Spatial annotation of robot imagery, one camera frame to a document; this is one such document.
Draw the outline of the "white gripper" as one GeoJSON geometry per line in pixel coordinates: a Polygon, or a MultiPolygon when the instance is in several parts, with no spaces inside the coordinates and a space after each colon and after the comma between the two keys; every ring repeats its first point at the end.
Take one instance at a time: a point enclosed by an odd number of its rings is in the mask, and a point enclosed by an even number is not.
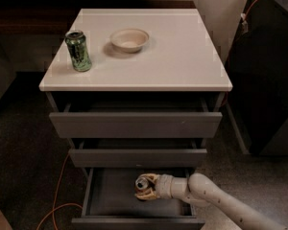
{"type": "Polygon", "coordinates": [[[156,174],[156,173],[143,173],[139,177],[145,177],[149,180],[150,184],[155,184],[156,191],[152,189],[137,191],[135,196],[139,200],[156,200],[158,198],[171,199],[171,185],[173,176],[168,174],[156,174]]]}

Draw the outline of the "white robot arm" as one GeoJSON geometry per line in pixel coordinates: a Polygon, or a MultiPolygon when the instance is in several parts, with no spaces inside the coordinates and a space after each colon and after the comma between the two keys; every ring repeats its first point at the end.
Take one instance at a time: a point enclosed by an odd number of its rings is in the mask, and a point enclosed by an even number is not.
{"type": "Polygon", "coordinates": [[[179,199],[189,205],[214,205],[242,230],[288,230],[288,227],[267,218],[249,205],[227,194],[201,173],[189,177],[144,173],[134,182],[139,200],[179,199]]]}

